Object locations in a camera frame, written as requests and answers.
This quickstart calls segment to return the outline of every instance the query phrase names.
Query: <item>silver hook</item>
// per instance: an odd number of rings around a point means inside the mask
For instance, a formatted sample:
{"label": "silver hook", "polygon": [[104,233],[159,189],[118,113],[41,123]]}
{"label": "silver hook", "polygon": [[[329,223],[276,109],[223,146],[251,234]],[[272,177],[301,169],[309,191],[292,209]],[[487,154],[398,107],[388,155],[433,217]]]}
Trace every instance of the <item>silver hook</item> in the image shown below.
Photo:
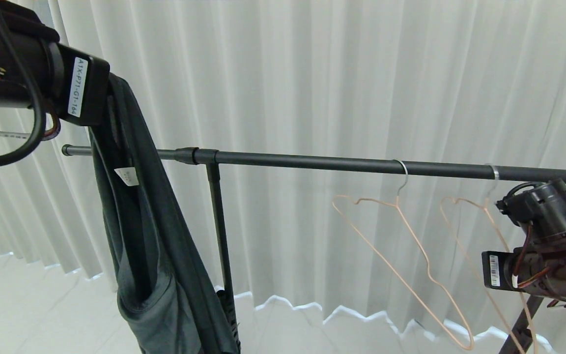
{"label": "silver hook", "polygon": [[397,198],[399,197],[400,194],[400,190],[403,189],[403,187],[405,187],[405,185],[407,184],[407,179],[409,179],[409,173],[407,172],[407,167],[405,166],[405,164],[403,163],[403,161],[401,160],[395,160],[396,162],[400,163],[403,166],[403,170],[405,171],[405,182],[402,184],[402,186],[399,187],[399,189],[397,190]]}
{"label": "silver hook", "polygon": [[499,171],[497,170],[496,166],[492,164],[487,164],[487,165],[490,166],[490,168],[492,168],[492,173],[495,175],[495,183],[492,185],[492,188],[490,188],[488,193],[486,193],[486,199],[489,199],[490,193],[492,193],[492,191],[494,191],[495,188],[497,188],[497,185],[499,184]]}

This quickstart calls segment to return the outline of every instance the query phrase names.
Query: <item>curtain fold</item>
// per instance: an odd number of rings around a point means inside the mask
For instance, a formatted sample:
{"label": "curtain fold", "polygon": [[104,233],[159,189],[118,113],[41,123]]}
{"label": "curtain fold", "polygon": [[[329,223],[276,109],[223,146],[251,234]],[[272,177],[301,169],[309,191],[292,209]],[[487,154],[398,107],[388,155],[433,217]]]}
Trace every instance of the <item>curtain fold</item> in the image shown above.
{"label": "curtain fold", "polygon": [[[71,47],[106,59],[130,83],[158,148],[566,169],[566,2],[23,4],[51,14],[49,23]],[[25,110],[0,109],[0,130],[27,132],[31,119]],[[86,130],[63,124],[54,141],[0,168],[0,253],[88,277],[104,273],[114,284],[92,161],[60,154],[62,144],[88,146]],[[0,153],[18,145],[0,139]],[[222,284],[206,172],[164,166],[205,267]],[[221,170],[236,293],[251,291],[256,304],[273,294],[294,305],[318,302],[325,317],[339,305],[364,315],[387,311],[400,330],[413,318],[440,334],[331,206],[337,194],[392,202],[403,176]],[[515,184],[500,182],[492,202]],[[483,203],[492,185],[410,177],[401,193],[432,274],[475,333],[504,328],[438,204],[446,196]],[[521,231],[490,206],[510,247],[520,246]],[[442,289],[427,279],[425,260],[395,210],[341,208],[436,315],[460,323]],[[476,265],[481,251],[502,249],[483,213],[446,208]],[[493,295],[513,323],[518,296]],[[566,310],[541,309],[537,333],[554,348],[566,343]]]}

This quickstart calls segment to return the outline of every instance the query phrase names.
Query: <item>barcode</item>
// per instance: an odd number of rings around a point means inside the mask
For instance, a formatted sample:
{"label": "barcode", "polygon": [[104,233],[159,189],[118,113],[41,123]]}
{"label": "barcode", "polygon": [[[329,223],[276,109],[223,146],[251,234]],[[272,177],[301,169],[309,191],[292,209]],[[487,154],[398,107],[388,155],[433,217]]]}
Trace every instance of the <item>barcode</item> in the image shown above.
{"label": "barcode", "polygon": [[494,287],[501,286],[501,282],[499,282],[499,258],[490,255],[488,259],[490,263],[490,284]]}

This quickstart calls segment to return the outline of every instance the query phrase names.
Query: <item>barcode sticker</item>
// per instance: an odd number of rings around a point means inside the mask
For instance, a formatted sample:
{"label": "barcode sticker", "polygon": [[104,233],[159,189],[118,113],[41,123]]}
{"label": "barcode sticker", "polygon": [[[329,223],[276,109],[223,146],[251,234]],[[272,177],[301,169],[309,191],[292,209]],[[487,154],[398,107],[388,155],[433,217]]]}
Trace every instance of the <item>barcode sticker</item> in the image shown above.
{"label": "barcode sticker", "polygon": [[488,256],[490,263],[490,284],[494,287],[501,286],[499,281],[499,257],[490,255]]}
{"label": "barcode sticker", "polygon": [[115,172],[121,177],[126,186],[139,186],[139,179],[137,178],[137,170],[133,167],[116,168]]}

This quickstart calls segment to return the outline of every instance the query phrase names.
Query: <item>marble floor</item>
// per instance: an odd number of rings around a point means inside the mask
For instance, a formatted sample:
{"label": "marble floor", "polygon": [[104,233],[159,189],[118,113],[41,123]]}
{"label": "marble floor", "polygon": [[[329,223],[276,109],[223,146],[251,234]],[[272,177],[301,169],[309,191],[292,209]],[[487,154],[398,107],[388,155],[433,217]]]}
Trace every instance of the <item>marble floor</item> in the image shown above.
{"label": "marble floor", "polygon": [[[292,308],[274,296],[255,308],[249,293],[240,294],[236,304],[244,354],[463,352],[446,338],[431,339],[414,322],[399,334],[385,316],[364,319],[341,309],[325,322],[316,304]],[[479,335],[470,353],[496,353],[502,335]],[[539,347],[541,353],[553,352],[546,343]],[[64,275],[57,266],[0,256],[0,354],[53,353],[140,352],[103,277],[87,280],[80,273]]]}

